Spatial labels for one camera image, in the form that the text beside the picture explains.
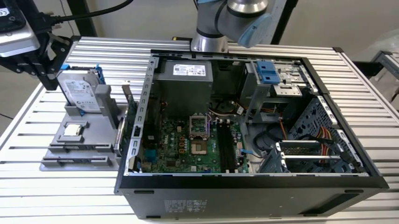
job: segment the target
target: white wall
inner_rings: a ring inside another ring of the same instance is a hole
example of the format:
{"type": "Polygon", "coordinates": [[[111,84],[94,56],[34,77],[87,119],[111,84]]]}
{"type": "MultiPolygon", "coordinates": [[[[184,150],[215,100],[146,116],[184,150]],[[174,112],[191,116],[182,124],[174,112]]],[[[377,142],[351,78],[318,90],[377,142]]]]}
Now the white wall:
{"type": "MultiPolygon", "coordinates": [[[[88,0],[91,11],[124,0],[88,0]]],[[[198,12],[192,0],[135,0],[122,10],[94,18],[99,36],[170,40],[196,33],[198,12]]]]}
{"type": "Polygon", "coordinates": [[[342,47],[353,60],[378,37],[399,28],[399,0],[299,0],[280,44],[342,47]]]}

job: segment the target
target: case label sticker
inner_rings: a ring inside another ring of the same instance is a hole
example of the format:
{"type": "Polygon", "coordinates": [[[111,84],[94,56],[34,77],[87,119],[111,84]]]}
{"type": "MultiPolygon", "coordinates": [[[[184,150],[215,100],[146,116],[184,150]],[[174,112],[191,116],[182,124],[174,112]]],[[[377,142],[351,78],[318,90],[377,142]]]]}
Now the case label sticker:
{"type": "Polygon", "coordinates": [[[164,200],[167,212],[204,212],[208,200],[164,200]]]}
{"type": "Polygon", "coordinates": [[[0,8],[0,16],[7,16],[10,14],[8,8],[0,8]]]}
{"type": "Polygon", "coordinates": [[[83,80],[66,80],[64,83],[76,107],[86,112],[100,111],[90,83],[83,80]]]}
{"type": "Polygon", "coordinates": [[[204,65],[176,64],[174,66],[175,76],[206,76],[204,65]]]}

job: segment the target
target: blue connector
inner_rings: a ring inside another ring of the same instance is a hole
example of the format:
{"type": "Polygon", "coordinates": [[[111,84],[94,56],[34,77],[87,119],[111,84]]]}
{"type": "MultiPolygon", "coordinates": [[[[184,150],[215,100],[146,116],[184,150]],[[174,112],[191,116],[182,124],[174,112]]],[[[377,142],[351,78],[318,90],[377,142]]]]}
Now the blue connector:
{"type": "Polygon", "coordinates": [[[275,71],[275,64],[272,62],[256,62],[256,71],[262,77],[263,84],[279,84],[280,77],[275,71]]]}
{"type": "Polygon", "coordinates": [[[104,75],[103,75],[103,68],[99,66],[99,64],[95,66],[95,69],[98,70],[98,73],[99,73],[100,84],[106,84],[104,75]]]}
{"type": "Polygon", "coordinates": [[[250,150],[244,150],[243,148],[239,150],[239,152],[240,152],[240,153],[246,153],[246,154],[254,154],[252,151],[250,151],[250,150]]]}
{"type": "Polygon", "coordinates": [[[71,67],[68,64],[63,64],[60,70],[68,70],[71,67]]]}

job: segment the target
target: motherboard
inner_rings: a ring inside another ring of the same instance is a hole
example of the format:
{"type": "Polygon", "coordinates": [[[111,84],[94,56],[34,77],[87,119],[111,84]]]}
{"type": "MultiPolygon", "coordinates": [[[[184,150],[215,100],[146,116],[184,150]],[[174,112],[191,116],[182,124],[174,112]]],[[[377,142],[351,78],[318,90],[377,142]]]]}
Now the motherboard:
{"type": "Polygon", "coordinates": [[[239,153],[243,136],[238,123],[210,122],[202,116],[166,119],[160,133],[158,149],[146,149],[143,172],[248,172],[247,158],[239,153]]]}

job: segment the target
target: aluminum extrusion table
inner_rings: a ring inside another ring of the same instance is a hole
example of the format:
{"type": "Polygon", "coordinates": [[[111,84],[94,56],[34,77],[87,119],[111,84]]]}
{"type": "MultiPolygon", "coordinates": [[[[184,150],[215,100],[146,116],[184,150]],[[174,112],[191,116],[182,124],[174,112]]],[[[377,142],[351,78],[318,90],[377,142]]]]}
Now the aluminum extrusion table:
{"type": "MultiPolygon", "coordinates": [[[[130,81],[139,99],[150,50],[188,50],[190,43],[83,37],[67,63],[104,70],[112,97],[126,104],[120,84],[130,81]]],[[[350,126],[390,185],[390,190],[330,217],[295,219],[194,219],[170,223],[399,222],[399,115],[345,53],[333,48],[230,44],[231,53],[307,57],[350,126]]],[[[39,85],[0,137],[0,223],[147,223],[123,196],[114,195],[116,171],[42,172],[40,160],[64,117],[63,93],[39,85]]]]}

